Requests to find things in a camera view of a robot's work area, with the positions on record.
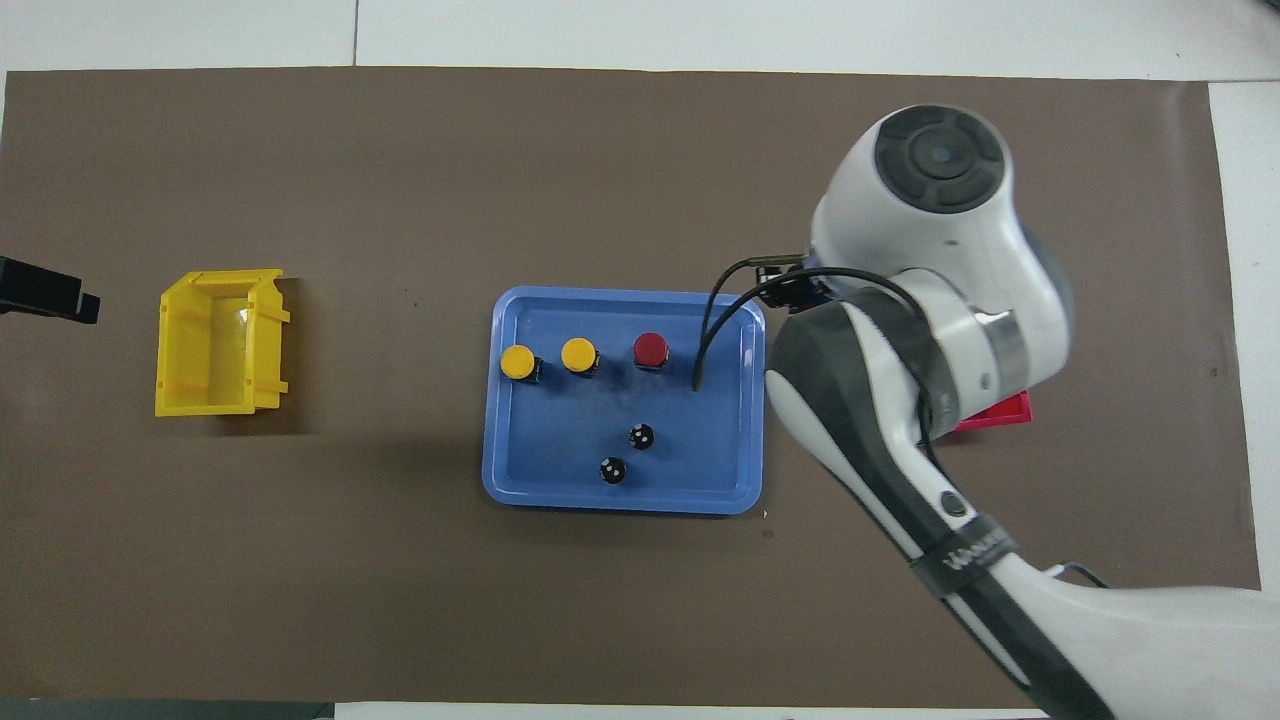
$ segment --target red plastic container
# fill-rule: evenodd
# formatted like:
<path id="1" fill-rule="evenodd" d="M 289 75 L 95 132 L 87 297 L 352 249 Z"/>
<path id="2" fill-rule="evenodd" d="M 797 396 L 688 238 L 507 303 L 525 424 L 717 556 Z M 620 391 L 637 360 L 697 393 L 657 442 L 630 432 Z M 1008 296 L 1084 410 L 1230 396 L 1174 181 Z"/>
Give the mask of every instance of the red plastic container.
<path id="1" fill-rule="evenodd" d="M 978 428 L 993 428 L 996 425 L 1012 425 L 1016 423 L 1030 421 L 1032 397 L 1024 389 L 1010 398 L 1001 400 L 982 413 L 978 413 L 973 418 L 960 420 L 955 432 L 977 430 Z"/>

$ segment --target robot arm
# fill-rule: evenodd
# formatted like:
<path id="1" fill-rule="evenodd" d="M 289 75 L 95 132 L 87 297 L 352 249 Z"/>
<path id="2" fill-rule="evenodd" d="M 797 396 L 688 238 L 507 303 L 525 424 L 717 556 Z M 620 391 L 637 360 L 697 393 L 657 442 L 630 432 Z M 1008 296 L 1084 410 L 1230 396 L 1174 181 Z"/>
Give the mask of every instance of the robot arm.
<path id="1" fill-rule="evenodd" d="M 918 106 L 872 127 L 818 205 L 805 265 L 884 275 L 920 313 L 858 279 L 827 278 L 833 301 L 795 314 L 774 341 L 771 402 L 1052 717 L 1274 712 L 1280 602 L 1056 580 L 918 450 L 922 428 L 941 436 L 1066 361 L 1070 288 L 1019 224 L 1011 183 L 1007 147 L 973 114 Z"/>

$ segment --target red button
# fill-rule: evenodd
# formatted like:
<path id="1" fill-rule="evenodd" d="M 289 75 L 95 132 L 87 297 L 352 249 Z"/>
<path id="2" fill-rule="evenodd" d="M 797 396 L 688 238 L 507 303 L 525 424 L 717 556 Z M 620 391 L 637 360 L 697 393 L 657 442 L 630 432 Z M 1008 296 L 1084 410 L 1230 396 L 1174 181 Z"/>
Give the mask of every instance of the red button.
<path id="1" fill-rule="evenodd" d="M 658 333 L 644 333 L 636 338 L 636 365 L 641 368 L 660 368 L 667 363 L 671 348 L 667 340 Z"/>

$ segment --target blue tray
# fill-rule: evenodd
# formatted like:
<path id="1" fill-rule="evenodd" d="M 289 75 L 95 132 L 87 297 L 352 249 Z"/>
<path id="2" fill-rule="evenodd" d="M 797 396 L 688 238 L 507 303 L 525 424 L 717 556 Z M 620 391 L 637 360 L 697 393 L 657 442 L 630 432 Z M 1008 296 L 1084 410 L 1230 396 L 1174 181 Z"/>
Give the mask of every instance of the blue tray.
<path id="1" fill-rule="evenodd" d="M 760 496 L 764 455 L 764 315 L 749 304 L 716 336 L 701 388 L 689 387 L 707 293 L 516 287 L 493 309 L 484 487 L 508 505 L 735 515 Z M 714 318 L 733 297 L 716 299 Z M 645 332 L 667 338 L 660 372 L 632 365 Z M 593 378 L 561 364 L 564 341 L 600 352 Z M 499 357 L 512 343 L 543 360 L 538 384 L 512 382 Z M 653 447 L 627 443 L 636 423 Z M 600 479 L 605 457 L 626 479 Z"/>

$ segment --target white floor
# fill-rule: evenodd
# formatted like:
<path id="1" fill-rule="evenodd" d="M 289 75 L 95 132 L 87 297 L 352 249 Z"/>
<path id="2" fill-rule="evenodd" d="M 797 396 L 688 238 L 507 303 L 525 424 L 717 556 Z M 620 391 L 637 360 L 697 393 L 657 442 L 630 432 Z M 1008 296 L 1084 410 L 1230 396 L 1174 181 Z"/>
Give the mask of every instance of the white floor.
<path id="1" fill-rule="evenodd" d="M 1280 12 L 1262 0 L 0 0 L 6 70 L 497 65 L 1211 81 L 1262 587 L 1280 592 Z M 0 100 L 0 111 L 3 111 Z M 0 127 L 3 142 L 3 127 Z M 340 705 L 420 717 L 884 719 L 1029 711 Z"/>

